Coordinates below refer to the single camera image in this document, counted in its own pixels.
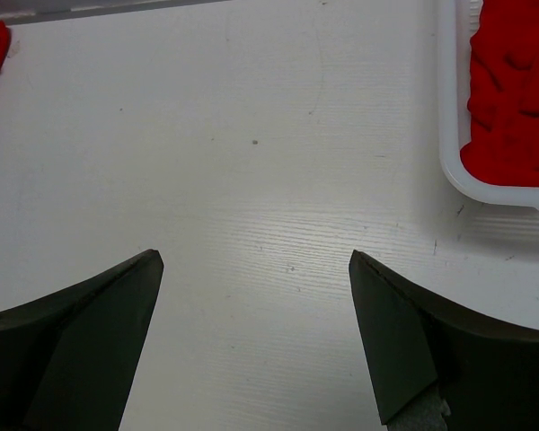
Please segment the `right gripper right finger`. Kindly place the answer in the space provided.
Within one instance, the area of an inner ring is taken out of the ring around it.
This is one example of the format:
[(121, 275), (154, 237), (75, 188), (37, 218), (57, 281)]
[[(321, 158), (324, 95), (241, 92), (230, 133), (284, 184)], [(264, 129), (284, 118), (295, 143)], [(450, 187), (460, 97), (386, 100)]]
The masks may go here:
[(351, 293), (390, 430), (539, 430), (539, 330), (497, 320), (354, 251)]

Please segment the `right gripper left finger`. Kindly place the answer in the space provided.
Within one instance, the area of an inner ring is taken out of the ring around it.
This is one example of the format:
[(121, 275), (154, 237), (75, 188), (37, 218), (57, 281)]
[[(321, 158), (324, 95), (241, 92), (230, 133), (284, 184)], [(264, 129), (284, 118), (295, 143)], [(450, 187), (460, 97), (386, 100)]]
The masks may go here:
[(0, 430), (117, 430), (155, 309), (147, 250), (0, 312)]

